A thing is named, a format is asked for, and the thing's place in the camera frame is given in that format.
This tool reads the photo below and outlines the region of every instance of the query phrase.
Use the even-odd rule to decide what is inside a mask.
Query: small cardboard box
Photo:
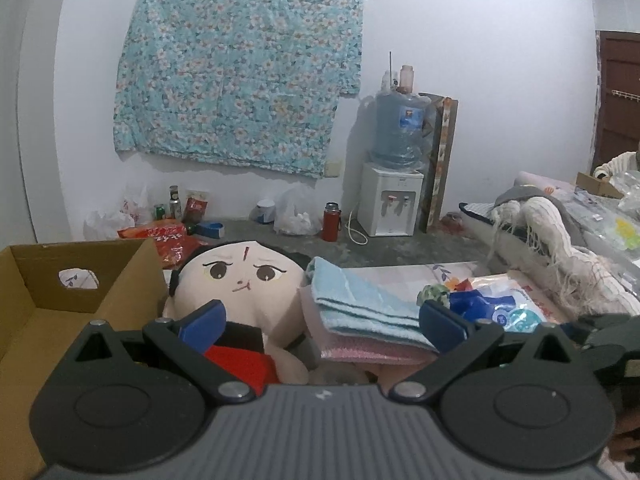
[[[92,270],[98,288],[66,288],[65,269]],[[29,429],[40,388],[82,328],[105,319],[136,330],[167,294],[153,240],[7,247],[0,252],[0,479],[44,467]]]
[[[609,182],[592,177],[586,173],[578,173],[575,178],[575,185],[596,196],[606,196],[608,198],[622,198],[624,195],[620,193]]]

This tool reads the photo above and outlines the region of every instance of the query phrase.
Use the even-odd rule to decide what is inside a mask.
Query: teal floral fabric
[[[362,0],[138,0],[115,149],[322,177],[361,49]]]

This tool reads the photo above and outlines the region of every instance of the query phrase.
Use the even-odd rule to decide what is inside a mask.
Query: cable
[[[367,238],[367,235],[364,233],[361,233],[360,231],[358,231],[357,229],[352,229],[351,228],[351,216],[353,215],[353,209],[351,210],[351,212],[349,213],[349,220],[347,220],[347,232],[349,233],[349,238],[351,238],[351,241],[354,244],[357,245],[367,245],[369,243],[369,238]],[[353,235],[351,235],[351,231],[353,231],[356,234],[359,234],[360,236],[362,236],[364,238],[363,242],[357,242],[356,240],[353,239]]]

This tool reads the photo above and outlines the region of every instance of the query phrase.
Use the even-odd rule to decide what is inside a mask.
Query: wooden door
[[[602,85],[593,167],[640,141],[640,34],[601,32]]]

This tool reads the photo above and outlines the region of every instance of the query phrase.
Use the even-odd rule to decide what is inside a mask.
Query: gray floor
[[[430,234],[417,233],[412,237],[370,238],[367,245],[359,246],[349,239],[346,229],[340,232],[337,242],[330,243],[319,236],[278,235],[271,225],[260,225],[249,220],[226,220],[223,223],[225,237],[220,241],[256,240],[286,251],[299,252],[308,256],[322,256],[325,260],[341,267],[483,261],[488,252],[487,247],[481,242],[438,231]]]

